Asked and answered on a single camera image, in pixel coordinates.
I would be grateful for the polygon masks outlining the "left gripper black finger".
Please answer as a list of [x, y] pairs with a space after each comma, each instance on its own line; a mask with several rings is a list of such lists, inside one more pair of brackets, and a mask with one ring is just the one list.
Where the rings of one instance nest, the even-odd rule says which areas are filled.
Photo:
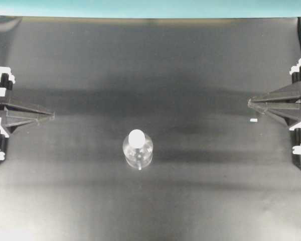
[[7, 133], [13, 133], [17, 128], [40, 125], [55, 118], [54, 114], [39, 112], [23, 112], [15, 110], [0, 110], [1, 127]]
[[17, 99], [16, 97], [0, 96], [0, 105], [12, 107], [12, 108], [19, 109], [22, 111], [27, 111], [27, 112], [35, 112], [35, 113], [41, 113], [41, 114], [46, 114], [46, 115], [54, 115], [55, 114], [53, 111], [51, 111], [41, 105], [27, 103], [23, 100]]

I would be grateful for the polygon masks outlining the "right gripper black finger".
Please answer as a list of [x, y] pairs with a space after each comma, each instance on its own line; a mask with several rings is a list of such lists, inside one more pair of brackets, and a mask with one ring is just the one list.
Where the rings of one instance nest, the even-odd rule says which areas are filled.
[[260, 96], [254, 96], [249, 100], [251, 102], [270, 102], [301, 99], [301, 81], [287, 85], [278, 90], [265, 93]]
[[301, 103], [251, 102], [249, 107], [287, 126], [301, 126]]

